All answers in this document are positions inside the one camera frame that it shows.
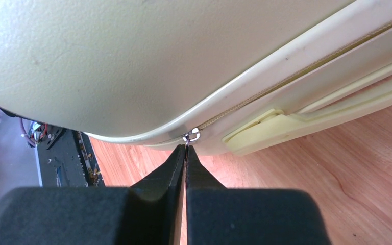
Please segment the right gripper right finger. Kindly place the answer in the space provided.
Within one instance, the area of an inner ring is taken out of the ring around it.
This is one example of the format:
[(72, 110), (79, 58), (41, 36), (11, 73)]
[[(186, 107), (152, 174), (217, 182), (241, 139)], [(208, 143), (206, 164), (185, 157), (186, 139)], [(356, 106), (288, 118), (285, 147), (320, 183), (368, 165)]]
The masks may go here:
[(189, 244), (330, 244), (315, 200), (299, 189), (227, 188), (192, 146), (185, 163)]

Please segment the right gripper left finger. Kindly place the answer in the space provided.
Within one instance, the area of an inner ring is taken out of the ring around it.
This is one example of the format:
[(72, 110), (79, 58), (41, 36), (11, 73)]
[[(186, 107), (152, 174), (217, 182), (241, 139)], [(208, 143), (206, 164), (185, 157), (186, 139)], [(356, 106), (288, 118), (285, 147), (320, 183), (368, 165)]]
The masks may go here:
[(25, 187), (0, 199), (0, 244), (175, 244), (186, 147), (130, 187)]

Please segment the cream suitcase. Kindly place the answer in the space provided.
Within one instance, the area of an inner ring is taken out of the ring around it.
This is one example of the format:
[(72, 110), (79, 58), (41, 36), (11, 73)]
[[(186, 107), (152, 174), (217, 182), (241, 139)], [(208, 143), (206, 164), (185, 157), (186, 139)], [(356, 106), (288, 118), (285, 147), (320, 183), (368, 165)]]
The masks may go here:
[(246, 155), (392, 105), (392, 1), (0, 1), (0, 107)]

